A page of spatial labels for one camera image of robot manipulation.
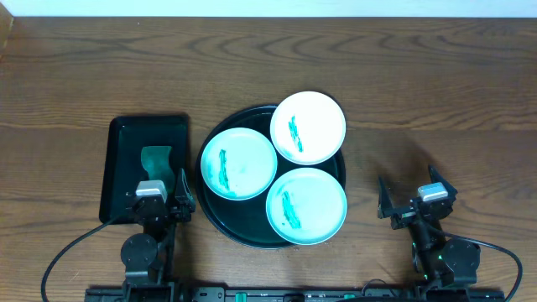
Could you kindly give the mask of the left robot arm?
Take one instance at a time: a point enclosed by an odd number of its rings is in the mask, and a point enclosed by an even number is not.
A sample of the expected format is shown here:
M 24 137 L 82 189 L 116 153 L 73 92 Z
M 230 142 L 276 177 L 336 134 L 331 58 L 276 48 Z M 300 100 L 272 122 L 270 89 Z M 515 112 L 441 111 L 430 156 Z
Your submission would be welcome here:
M 128 238 L 121 249 L 125 301 L 188 300 L 189 291 L 174 278 L 172 268 L 176 228 L 191 221 L 195 210 L 196 203 L 182 168 L 170 194 L 161 180 L 138 184 L 127 211 L 143 231 Z

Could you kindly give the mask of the white plate green smear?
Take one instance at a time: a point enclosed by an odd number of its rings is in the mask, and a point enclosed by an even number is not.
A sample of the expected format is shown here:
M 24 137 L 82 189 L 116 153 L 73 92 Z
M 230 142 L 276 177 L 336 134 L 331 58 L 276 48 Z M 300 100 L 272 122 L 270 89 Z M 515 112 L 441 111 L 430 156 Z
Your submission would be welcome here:
M 328 160 L 346 136 L 342 109 L 330 96 L 301 91 L 276 107 L 269 126 L 276 150 L 288 161 L 314 165 Z

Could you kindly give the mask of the green scouring sponge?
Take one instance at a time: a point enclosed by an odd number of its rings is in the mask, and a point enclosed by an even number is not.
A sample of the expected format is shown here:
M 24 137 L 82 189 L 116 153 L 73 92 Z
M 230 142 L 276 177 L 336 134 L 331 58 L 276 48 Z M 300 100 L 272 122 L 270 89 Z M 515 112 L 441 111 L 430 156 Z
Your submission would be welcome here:
M 141 163 L 149 180 L 161 180 L 168 194 L 175 187 L 175 174 L 169 163 L 170 146 L 146 146 L 141 151 Z

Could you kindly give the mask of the pale green plate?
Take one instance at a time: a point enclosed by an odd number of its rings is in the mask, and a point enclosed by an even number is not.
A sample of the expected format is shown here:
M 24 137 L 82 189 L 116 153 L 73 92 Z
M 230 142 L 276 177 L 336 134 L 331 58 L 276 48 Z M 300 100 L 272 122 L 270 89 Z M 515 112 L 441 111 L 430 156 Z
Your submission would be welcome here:
M 278 159 L 272 143 L 251 128 L 231 128 L 211 138 L 201 153 L 205 185 L 228 200 L 248 200 L 273 182 Z
M 269 225 L 285 241 L 316 245 L 341 229 L 347 197 L 342 185 L 327 172 L 292 169 L 270 187 L 265 209 Z

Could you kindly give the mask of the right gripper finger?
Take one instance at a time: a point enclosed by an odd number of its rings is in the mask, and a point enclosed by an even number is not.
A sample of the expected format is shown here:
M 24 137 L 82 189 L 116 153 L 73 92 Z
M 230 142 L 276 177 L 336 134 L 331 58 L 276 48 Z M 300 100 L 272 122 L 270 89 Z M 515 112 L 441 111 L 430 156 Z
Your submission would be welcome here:
M 438 170 L 433 166 L 428 166 L 428 172 L 432 183 L 442 183 L 449 196 L 456 196 L 458 194 L 457 189 L 452 186 L 443 176 L 440 175 Z
M 393 204 L 390 199 L 388 188 L 385 185 L 382 177 L 378 177 L 378 185 L 379 185 L 378 214 L 391 214 L 393 211 Z

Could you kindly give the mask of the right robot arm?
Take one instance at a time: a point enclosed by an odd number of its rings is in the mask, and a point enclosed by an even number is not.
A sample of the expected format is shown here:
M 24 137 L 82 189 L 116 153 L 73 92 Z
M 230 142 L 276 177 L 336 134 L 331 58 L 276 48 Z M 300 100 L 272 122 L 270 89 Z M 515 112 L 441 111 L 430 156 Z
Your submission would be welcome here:
M 430 183 L 421 186 L 407 206 L 395 206 L 388 187 L 379 179 L 378 217 L 388 218 L 394 230 L 409 230 L 414 268 L 425 277 L 415 287 L 417 299 L 470 301 L 469 286 L 477 282 L 481 249 L 442 231 L 440 220 L 453 212 L 457 190 L 433 166 L 428 171 Z

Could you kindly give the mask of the pale green plate front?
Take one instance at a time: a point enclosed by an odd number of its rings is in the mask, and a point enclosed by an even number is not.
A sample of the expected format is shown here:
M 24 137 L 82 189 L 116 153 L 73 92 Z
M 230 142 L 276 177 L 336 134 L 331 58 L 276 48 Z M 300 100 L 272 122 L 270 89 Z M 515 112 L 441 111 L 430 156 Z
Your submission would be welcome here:
M 327 172 L 292 169 L 270 187 L 265 209 L 269 225 L 285 241 L 316 245 L 341 229 L 347 197 L 342 185 Z

